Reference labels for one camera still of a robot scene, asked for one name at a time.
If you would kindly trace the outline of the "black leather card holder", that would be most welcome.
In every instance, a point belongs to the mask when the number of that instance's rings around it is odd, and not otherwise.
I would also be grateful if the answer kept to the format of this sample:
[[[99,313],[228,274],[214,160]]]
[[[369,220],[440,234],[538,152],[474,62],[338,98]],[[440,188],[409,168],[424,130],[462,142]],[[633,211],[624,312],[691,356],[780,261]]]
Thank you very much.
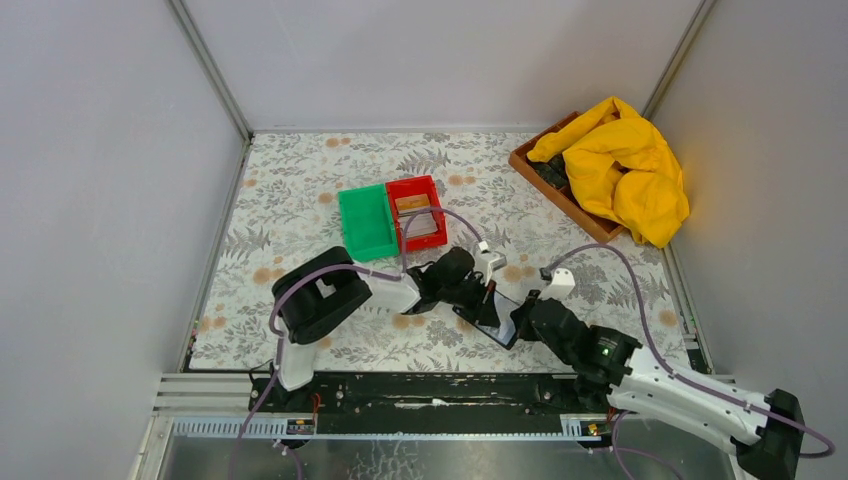
[[[503,295],[491,280],[485,287],[479,286],[469,302],[455,305],[452,310],[499,346],[511,350],[519,338],[512,313],[519,307],[519,303]]]

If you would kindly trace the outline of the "green plastic bin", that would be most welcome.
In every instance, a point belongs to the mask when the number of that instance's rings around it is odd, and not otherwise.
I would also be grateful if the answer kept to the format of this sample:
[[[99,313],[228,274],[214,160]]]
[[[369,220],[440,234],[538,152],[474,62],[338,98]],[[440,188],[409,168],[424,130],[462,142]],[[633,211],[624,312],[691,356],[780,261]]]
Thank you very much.
[[[384,184],[338,193],[345,248],[358,262],[399,254],[394,217]]]

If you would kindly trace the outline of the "red plastic bin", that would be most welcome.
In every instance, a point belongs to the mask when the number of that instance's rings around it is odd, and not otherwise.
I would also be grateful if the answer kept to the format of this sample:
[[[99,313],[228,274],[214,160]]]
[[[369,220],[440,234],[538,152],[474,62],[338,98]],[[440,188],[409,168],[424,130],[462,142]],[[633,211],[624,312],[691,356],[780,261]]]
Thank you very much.
[[[402,240],[405,240],[407,252],[436,248],[447,244],[448,238],[445,214],[433,210],[433,207],[440,207],[441,204],[440,199],[438,197],[438,191],[436,188],[435,181],[430,175],[395,180],[386,183],[385,186],[388,194],[389,206],[394,220],[395,230],[397,233],[398,243],[401,243]],[[397,212],[395,206],[395,199],[397,197],[406,197],[417,194],[426,194],[430,199],[431,206],[429,208],[422,209],[413,213],[420,214],[423,212],[432,212],[434,218],[436,219],[439,225],[439,231],[429,236],[406,238],[399,227],[398,218],[402,215],[399,215]]]

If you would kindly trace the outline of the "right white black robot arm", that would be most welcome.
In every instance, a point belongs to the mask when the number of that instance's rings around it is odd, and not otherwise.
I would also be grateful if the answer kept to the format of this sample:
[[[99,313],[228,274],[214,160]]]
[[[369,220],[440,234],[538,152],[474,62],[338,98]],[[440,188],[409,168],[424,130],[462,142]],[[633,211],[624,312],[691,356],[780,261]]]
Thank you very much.
[[[795,477],[803,440],[795,395],[782,389],[749,392],[662,365],[637,339],[589,326],[552,298],[530,296],[510,318],[520,339],[545,344],[574,370],[573,396],[583,410],[633,411],[734,455],[757,479]]]

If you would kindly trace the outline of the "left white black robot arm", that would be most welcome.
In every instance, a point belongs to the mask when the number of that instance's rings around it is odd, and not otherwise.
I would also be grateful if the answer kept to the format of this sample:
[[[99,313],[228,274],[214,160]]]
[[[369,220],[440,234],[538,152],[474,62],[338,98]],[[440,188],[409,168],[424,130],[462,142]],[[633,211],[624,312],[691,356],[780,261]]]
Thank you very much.
[[[502,328],[494,273],[505,256],[480,242],[474,251],[453,247],[438,260],[399,274],[369,269],[332,247],[277,280],[269,328],[277,336],[272,398],[288,411],[309,401],[317,344],[366,304],[420,315],[440,304],[471,323]]]

